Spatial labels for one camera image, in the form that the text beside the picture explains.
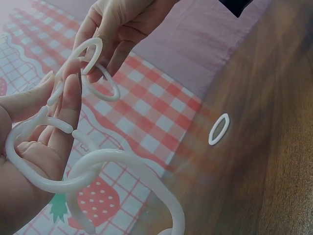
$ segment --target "checkered pattern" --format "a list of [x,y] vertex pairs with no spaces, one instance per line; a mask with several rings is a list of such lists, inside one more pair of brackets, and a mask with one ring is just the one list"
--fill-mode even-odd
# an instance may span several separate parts
[[[32,7],[27,11],[16,9],[10,15],[10,22],[4,26],[0,38],[0,77],[7,84],[7,94],[29,89],[50,70],[57,71],[70,55],[80,25],[72,16],[43,1],[31,1],[30,4]],[[121,99],[117,102],[101,101],[83,90],[78,129],[100,148],[118,148],[140,156],[160,177],[189,127],[200,100],[134,53],[128,56],[113,79],[121,91]],[[104,80],[94,86],[104,94],[112,92]],[[84,154],[86,148],[75,141],[65,177]],[[101,190],[103,195],[107,191],[118,195],[118,198],[106,195],[106,200],[119,205],[110,219],[97,226],[98,234],[128,234],[144,208],[150,190],[136,172],[116,163],[106,163],[97,181],[106,183],[106,188]],[[92,187],[81,193],[84,202],[92,202],[90,209],[100,206],[102,200],[95,202],[92,199],[97,193]],[[17,234],[72,235],[82,232],[69,226],[69,212],[64,215],[65,222],[58,220],[56,223],[51,212],[52,207],[48,205]]]

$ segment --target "white plastic ring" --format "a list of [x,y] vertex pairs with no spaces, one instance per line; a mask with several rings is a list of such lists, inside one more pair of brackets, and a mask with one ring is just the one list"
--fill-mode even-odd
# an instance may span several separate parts
[[[5,142],[5,151],[7,159],[36,187],[51,193],[69,193],[78,191],[88,186],[95,178],[98,177],[93,171],[88,171],[85,174],[78,176],[77,178],[67,181],[53,181],[42,177],[33,168],[31,168],[15,151],[14,142],[16,137],[22,133],[24,128],[31,124],[31,120],[20,123],[15,126],[9,133]],[[63,122],[57,118],[49,117],[43,123],[51,126],[57,126],[62,128],[63,131],[69,133],[72,131],[71,125]]]
[[93,93],[96,97],[98,97],[99,99],[103,100],[103,101],[107,101],[107,102],[114,102],[117,101],[120,97],[121,97],[121,92],[118,88],[118,86],[116,85],[116,83],[113,81],[113,78],[111,77],[111,75],[109,74],[109,72],[101,65],[101,64],[95,64],[95,66],[102,72],[103,76],[108,80],[108,82],[110,83],[110,85],[113,88],[114,91],[114,95],[113,96],[108,96],[108,95],[104,95],[102,93],[100,93],[99,91],[97,91],[92,84],[87,80],[86,76],[83,76],[83,84],[84,86],[87,87],[87,89]]
[[52,106],[62,95],[63,89],[64,89],[64,82],[62,81],[62,74],[65,66],[67,65],[68,61],[73,59],[73,58],[78,58],[79,55],[88,47],[95,45],[96,50],[94,52],[93,57],[91,60],[88,62],[86,67],[82,71],[82,75],[87,74],[92,67],[95,65],[97,62],[98,58],[100,57],[101,51],[102,51],[102,41],[100,38],[91,38],[87,41],[84,41],[82,44],[80,44],[69,56],[69,58],[65,61],[65,63],[61,66],[59,71],[55,74],[55,79],[56,82],[58,82],[56,91],[52,94],[52,96],[48,99],[47,105]]
[[[223,129],[221,130],[221,132],[216,136],[215,139],[213,139],[213,134],[216,130],[216,128],[218,127],[218,125],[220,124],[220,122],[225,119],[225,124],[224,124],[224,127]],[[217,144],[221,138],[224,136],[224,134],[226,133],[227,129],[228,129],[228,126],[229,126],[229,116],[228,114],[223,114],[219,117],[219,119],[217,119],[217,121],[214,123],[211,131],[210,131],[210,134],[209,134],[209,144],[210,145],[215,145]]]
[[[159,235],[184,234],[185,217],[179,201],[141,160],[125,151],[119,149],[99,149],[92,151],[78,160],[78,162],[71,169],[68,178],[71,179],[77,177],[87,169],[90,169],[95,165],[104,164],[105,162],[120,163],[132,169],[140,177],[143,183],[147,185],[147,187],[150,188],[169,209],[173,219],[173,228],[166,229],[165,231],[159,233]],[[75,199],[75,193],[67,195],[67,205],[72,216],[77,222],[80,223],[88,234],[94,234],[95,227],[88,221],[83,212],[78,209],[79,205]]]

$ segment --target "green strawberry leaf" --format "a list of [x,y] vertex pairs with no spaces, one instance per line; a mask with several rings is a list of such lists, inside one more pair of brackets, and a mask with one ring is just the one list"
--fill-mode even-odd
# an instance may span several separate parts
[[58,218],[64,223],[64,215],[68,214],[66,202],[65,194],[55,194],[49,202],[51,205],[50,214],[53,214],[53,223],[55,223]]

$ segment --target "pink fabric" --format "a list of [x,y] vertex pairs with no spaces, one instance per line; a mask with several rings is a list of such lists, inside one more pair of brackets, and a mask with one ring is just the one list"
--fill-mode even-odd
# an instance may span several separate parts
[[[46,0],[83,20],[95,0]],[[212,79],[271,0],[253,0],[236,18],[218,0],[181,0],[134,52],[203,97]]]

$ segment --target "fingernail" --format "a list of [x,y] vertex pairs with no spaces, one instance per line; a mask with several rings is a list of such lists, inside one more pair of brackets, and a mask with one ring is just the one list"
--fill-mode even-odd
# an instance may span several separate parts
[[39,84],[43,84],[46,81],[48,81],[53,76],[53,71],[51,70],[49,73],[47,73],[39,82]]

